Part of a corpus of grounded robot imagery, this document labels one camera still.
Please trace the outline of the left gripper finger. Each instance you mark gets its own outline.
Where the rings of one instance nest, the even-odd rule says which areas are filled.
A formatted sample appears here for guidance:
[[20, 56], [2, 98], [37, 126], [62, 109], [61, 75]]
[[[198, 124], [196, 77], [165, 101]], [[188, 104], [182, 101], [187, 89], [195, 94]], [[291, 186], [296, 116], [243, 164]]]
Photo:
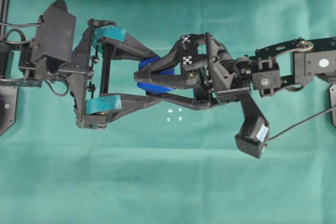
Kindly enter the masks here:
[[147, 109], [161, 101], [154, 97], [125, 93], [107, 93], [86, 101], [86, 115], [99, 116], [102, 122], [111, 123], [135, 111]]
[[112, 46], [111, 60], [142, 61], [158, 55], [143, 45], [126, 30], [117, 26], [101, 26], [93, 30], [92, 47], [95, 54], [103, 54], [105, 45]]

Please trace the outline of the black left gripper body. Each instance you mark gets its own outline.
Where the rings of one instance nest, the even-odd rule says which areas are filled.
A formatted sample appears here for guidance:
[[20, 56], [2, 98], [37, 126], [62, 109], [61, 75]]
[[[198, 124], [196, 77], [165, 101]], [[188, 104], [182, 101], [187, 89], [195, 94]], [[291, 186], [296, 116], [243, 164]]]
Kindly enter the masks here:
[[70, 95], [74, 100], [76, 126], [83, 129], [103, 130], [107, 124], [105, 115], [88, 115], [86, 113], [87, 82], [90, 77], [91, 46], [93, 31], [106, 25], [116, 25], [110, 20], [90, 19], [88, 27], [82, 34], [81, 41], [75, 47], [70, 63], [70, 75], [67, 77]]

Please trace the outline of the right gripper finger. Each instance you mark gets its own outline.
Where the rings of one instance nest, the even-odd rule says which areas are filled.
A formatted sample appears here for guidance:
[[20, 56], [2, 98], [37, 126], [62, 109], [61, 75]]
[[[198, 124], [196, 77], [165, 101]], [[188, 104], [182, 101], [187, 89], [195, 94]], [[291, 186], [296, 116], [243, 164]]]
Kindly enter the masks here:
[[188, 98], [171, 93], [152, 94], [146, 92], [147, 96], [173, 103], [191, 110], [207, 110], [218, 106], [218, 101], [213, 98], [211, 93], [202, 90], [193, 90], [193, 98]]
[[172, 89], [196, 87], [196, 44], [177, 42], [169, 53], [134, 73], [134, 80]]

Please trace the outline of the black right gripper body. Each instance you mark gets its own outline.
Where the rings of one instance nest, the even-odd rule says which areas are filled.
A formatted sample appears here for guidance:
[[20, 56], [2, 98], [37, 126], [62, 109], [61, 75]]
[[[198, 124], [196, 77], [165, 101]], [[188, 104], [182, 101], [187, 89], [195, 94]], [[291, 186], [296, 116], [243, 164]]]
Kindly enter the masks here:
[[251, 60], [234, 60], [226, 47], [210, 33], [183, 35], [180, 39], [181, 73], [193, 97], [180, 97], [180, 106], [206, 110], [231, 102], [252, 107]]

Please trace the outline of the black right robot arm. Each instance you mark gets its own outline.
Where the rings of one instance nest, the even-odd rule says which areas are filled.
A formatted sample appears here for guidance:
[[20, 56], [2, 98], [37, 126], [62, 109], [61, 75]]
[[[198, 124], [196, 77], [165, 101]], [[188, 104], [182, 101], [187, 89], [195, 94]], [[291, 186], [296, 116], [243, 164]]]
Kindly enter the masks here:
[[137, 82], [172, 89], [192, 89], [192, 98], [160, 92], [155, 98], [192, 110], [230, 102], [252, 103], [281, 90], [297, 92], [314, 77], [335, 83], [335, 39], [298, 38], [257, 49], [233, 59], [210, 33], [184, 35], [163, 58], [134, 74]]

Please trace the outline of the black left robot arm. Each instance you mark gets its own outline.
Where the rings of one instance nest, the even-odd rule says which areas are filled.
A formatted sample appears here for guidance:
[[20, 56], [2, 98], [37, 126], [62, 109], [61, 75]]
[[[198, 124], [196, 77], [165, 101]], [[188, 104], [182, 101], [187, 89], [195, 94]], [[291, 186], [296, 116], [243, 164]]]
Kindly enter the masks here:
[[1, 132], [16, 120], [20, 87], [65, 86], [74, 100], [76, 125], [103, 130], [125, 115], [147, 109], [159, 100], [147, 95], [110, 93], [110, 64], [121, 57], [149, 59], [152, 52], [110, 20], [90, 19], [74, 46], [75, 18], [42, 15], [36, 35], [27, 39], [20, 26], [1, 38]]

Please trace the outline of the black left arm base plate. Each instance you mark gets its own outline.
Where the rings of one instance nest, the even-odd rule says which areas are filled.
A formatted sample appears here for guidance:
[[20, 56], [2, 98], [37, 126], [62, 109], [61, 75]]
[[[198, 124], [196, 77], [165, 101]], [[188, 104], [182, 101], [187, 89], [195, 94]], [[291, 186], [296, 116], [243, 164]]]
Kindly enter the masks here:
[[17, 87], [1, 86], [1, 135], [15, 123], [17, 94]]

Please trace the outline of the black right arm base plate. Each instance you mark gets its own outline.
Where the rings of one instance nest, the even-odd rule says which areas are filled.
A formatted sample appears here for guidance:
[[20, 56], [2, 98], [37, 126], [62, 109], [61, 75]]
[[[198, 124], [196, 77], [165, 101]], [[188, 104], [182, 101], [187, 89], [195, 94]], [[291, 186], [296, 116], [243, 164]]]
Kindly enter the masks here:
[[333, 107], [332, 110], [332, 124], [336, 127], [336, 113], [335, 113], [335, 105], [336, 105], [336, 93], [335, 93], [335, 83], [330, 85], [329, 87], [329, 98], [330, 98], [330, 105]]

